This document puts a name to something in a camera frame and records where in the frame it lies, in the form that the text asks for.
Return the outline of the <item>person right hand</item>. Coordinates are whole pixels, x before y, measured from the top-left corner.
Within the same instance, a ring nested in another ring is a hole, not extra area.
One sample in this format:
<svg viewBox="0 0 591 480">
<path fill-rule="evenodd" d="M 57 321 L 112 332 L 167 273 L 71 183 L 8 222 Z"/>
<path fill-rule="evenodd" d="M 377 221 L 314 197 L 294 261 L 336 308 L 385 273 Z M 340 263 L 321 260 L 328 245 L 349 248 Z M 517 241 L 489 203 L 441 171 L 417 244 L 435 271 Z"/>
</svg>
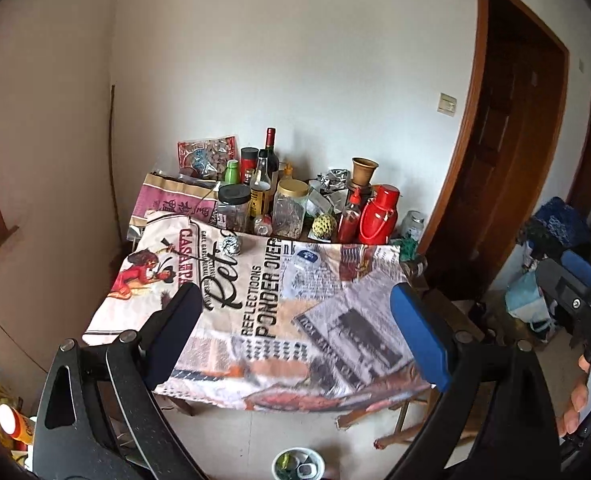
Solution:
<svg viewBox="0 0 591 480">
<path fill-rule="evenodd" d="M 576 382 L 570 393 L 569 404 L 565 412 L 557 419 L 558 436 L 563 438 L 568 434 L 574 434 L 581 423 L 581 411 L 586 408 L 588 402 L 587 380 L 591 371 L 589 364 L 583 356 L 579 357 L 577 365 L 583 375 Z"/>
</svg>

